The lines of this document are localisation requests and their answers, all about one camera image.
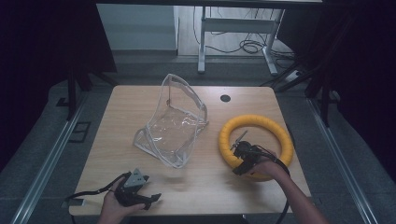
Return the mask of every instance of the wall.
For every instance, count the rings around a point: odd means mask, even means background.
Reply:
[[[177,7],[97,4],[97,8],[112,50],[177,49]]]

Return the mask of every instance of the wooden floor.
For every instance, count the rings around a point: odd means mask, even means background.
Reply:
[[[178,7],[179,16],[179,35],[178,35],[178,55],[198,55],[199,43],[201,41],[201,17],[202,7]],[[273,20],[278,10],[263,8],[234,8],[234,7],[207,7],[206,16],[212,18],[234,18],[234,19],[263,19]],[[237,33],[219,33],[206,32],[205,44],[212,48],[206,48],[206,55],[227,55],[227,56],[262,56],[260,44],[256,47],[247,47],[249,51],[257,51],[256,53],[248,53],[240,49],[241,41],[246,39],[257,41],[261,44],[269,38],[266,34],[237,34]],[[277,40],[273,46],[274,50],[281,52],[290,52],[290,49],[281,41]]]

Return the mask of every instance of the person's left hand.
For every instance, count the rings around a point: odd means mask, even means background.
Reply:
[[[123,178],[114,183],[111,190],[106,194],[98,224],[118,224],[123,218],[142,210],[146,206],[145,204],[140,203],[124,207],[119,203],[119,201],[117,201],[114,191],[117,189],[117,186]]]

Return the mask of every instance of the yellow foam ring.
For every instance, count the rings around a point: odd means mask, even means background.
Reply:
[[[230,150],[231,132],[238,127],[248,126],[248,125],[258,125],[272,132],[279,140],[279,143],[281,145],[281,153],[279,159],[283,163],[285,163],[286,166],[290,165],[291,160],[293,159],[294,147],[293,147],[293,143],[291,142],[289,134],[279,124],[277,124],[271,119],[268,119],[265,116],[248,114],[248,115],[241,115],[233,119],[229,119],[223,125],[219,133],[220,153],[224,158],[224,160],[226,160],[227,163],[232,168],[239,166],[242,163],[242,160],[236,158],[233,155],[233,151]],[[249,176],[253,178],[258,178],[260,180],[272,179],[272,177],[269,175],[253,174]]]

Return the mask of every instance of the gray carpet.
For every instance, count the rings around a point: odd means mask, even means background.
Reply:
[[[212,58],[206,64],[204,75],[197,74],[197,64],[193,60],[140,58],[132,61],[128,58],[116,58],[119,72],[108,75],[121,85],[161,85],[168,73],[183,77],[192,86],[259,86],[272,78],[268,74],[268,68],[262,63],[263,59]],[[112,90],[103,80],[90,77],[94,86],[88,93],[79,118],[79,122],[91,123],[88,135],[83,143],[66,144],[29,223],[72,223],[67,210],[61,208],[61,203],[65,196],[74,193]],[[23,196],[65,124],[67,108],[56,106],[59,98],[67,97],[65,83],[51,89],[49,102],[41,118],[0,175],[1,223],[9,223],[15,215]],[[306,83],[302,83],[289,91],[277,93],[276,97],[294,138],[296,153],[313,201],[332,223],[364,223],[309,109],[304,97],[305,86]],[[335,105],[330,108],[329,121],[332,133],[369,199],[378,222],[396,223],[396,217],[392,215],[396,210],[394,182],[382,169],[370,148],[338,113]],[[80,137],[72,134],[70,139],[78,140]],[[250,224],[275,223],[277,217],[278,214],[249,215],[247,221]],[[230,219],[236,221],[237,217],[195,218],[206,223],[232,223]],[[76,217],[77,223],[95,223],[96,220],[97,217]],[[193,223],[194,217],[144,217],[131,220],[133,223]],[[293,214],[287,214],[282,223],[296,223]]]

